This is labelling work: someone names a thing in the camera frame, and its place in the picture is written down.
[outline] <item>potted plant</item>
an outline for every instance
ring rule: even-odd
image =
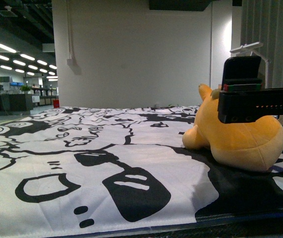
[[[31,90],[31,88],[28,85],[22,85],[20,90],[24,93],[24,94],[28,94],[28,92]]]

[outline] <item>plush toy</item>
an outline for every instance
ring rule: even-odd
[[[219,90],[200,84],[203,100],[194,127],[182,138],[187,149],[203,147],[211,150],[221,164],[248,170],[267,171],[283,150],[283,127],[273,116],[251,123],[224,124],[218,119]]]

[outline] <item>ceiling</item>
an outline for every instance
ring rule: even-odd
[[[149,0],[149,9],[203,11],[212,1],[214,0]],[[241,5],[241,0],[233,0],[233,5],[237,2]],[[16,68],[17,65],[12,60],[22,59],[21,53],[55,65],[52,0],[0,0],[0,43],[18,51],[16,54],[0,51],[1,55],[10,58],[5,62],[7,66]],[[44,52],[44,46],[53,50]],[[19,69],[33,71],[26,63],[25,67],[19,66]],[[54,72],[49,67],[36,66]]]

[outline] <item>red trash bin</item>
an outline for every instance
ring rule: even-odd
[[[58,100],[53,100],[53,107],[54,108],[59,108],[60,107],[60,102]]]

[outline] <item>black and white fabric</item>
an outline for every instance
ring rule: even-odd
[[[269,172],[253,173],[186,150],[198,108],[64,107],[0,125],[0,237],[283,216],[283,153]]]

